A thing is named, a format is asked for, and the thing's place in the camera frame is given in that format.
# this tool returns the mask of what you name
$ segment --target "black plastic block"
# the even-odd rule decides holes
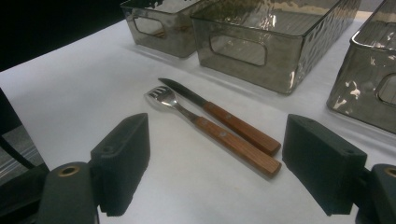
[[[37,224],[99,223],[88,163],[71,162],[49,173]]]
[[[366,159],[366,153],[316,121],[289,115],[283,161],[328,216],[350,213],[351,186]]]
[[[90,165],[101,211],[124,214],[149,165],[149,117],[124,119],[92,151]]]

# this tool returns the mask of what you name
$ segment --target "white surface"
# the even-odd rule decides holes
[[[137,46],[126,21],[1,73],[0,86],[50,169],[88,161],[122,119],[148,113],[148,169],[127,213],[100,213],[101,223],[351,224],[356,207],[350,216],[326,217],[285,164],[271,180],[258,175],[176,113],[152,107],[143,94],[162,85],[158,77],[172,78],[281,143],[293,113],[315,119],[368,153],[368,169],[395,164],[394,134],[325,105],[349,38],[361,25],[355,21],[346,30],[291,96],[204,68],[196,53],[179,59]],[[281,151],[276,158],[281,161]]]

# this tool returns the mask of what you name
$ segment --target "black bracket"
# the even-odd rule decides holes
[[[289,115],[283,161],[328,215],[350,214],[356,223],[396,223],[396,166],[364,168],[367,154],[316,121]]]
[[[149,165],[148,115],[124,119],[91,151],[91,158],[49,173],[37,223],[99,223],[98,205],[109,217],[122,216]]]

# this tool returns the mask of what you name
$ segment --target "wooden handle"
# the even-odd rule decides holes
[[[273,156],[280,149],[280,143],[274,138],[260,132],[221,107],[208,102],[204,105],[204,110],[265,154]]]
[[[276,161],[274,158],[255,148],[249,142],[227,132],[208,119],[200,117],[194,124],[263,174],[273,177],[279,171],[281,166],[279,161]]]

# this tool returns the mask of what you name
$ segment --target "textured glass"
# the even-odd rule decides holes
[[[360,2],[221,0],[191,15],[200,64],[290,94],[352,23]],[[221,49],[212,36],[230,38]]]
[[[396,133],[396,1],[384,1],[351,38],[327,106]]]
[[[130,0],[120,7],[134,42],[184,58],[195,52],[190,14],[215,0]]]

